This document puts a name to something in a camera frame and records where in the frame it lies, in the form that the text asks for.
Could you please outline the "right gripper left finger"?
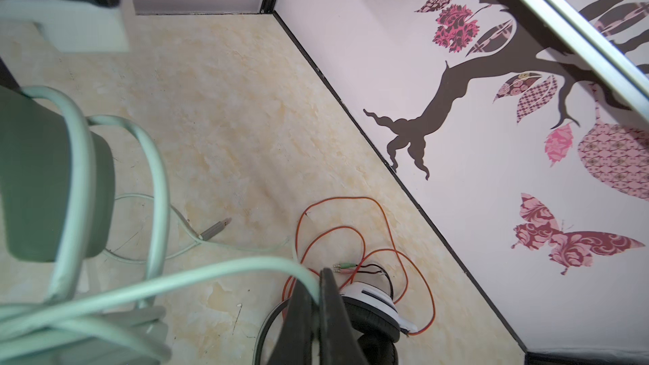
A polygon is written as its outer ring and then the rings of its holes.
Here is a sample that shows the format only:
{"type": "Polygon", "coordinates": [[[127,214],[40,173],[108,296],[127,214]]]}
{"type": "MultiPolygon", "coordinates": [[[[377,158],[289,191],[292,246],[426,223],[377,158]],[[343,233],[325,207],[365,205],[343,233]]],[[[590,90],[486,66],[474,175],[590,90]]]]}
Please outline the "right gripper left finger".
{"type": "Polygon", "coordinates": [[[295,285],[287,305],[287,317],[267,364],[309,365],[312,363],[312,343],[316,303],[302,283],[295,285]]]}

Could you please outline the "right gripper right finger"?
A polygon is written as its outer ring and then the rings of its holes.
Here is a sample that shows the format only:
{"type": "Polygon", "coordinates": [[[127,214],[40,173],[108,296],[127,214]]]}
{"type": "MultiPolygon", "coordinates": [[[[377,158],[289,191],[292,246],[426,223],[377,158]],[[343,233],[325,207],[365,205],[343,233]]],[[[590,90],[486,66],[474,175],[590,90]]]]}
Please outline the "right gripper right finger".
{"type": "Polygon", "coordinates": [[[319,363],[368,363],[353,336],[346,306],[339,293],[334,273],[329,268],[321,270],[319,279],[319,363]]]}

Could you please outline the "mint green headphones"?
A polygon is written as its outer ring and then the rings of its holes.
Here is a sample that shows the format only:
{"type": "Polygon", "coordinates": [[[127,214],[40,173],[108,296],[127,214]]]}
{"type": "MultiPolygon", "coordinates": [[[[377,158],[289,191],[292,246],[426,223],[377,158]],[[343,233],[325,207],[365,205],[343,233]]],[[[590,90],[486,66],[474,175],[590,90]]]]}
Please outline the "mint green headphones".
{"type": "Polygon", "coordinates": [[[10,253],[49,263],[40,303],[1,308],[1,358],[41,355],[63,362],[165,363],[163,309],[138,285],[77,298],[82,265],[106,247],[113,214],[111,150],[91,125],[115,124],[140,142],[154,179],[153,238],[145,277],[162,273],[169,231],[164,165],[151,138],[123,118],[86,117],[64,93],[48,87],[1,90],[1,207],[10,253]]]}

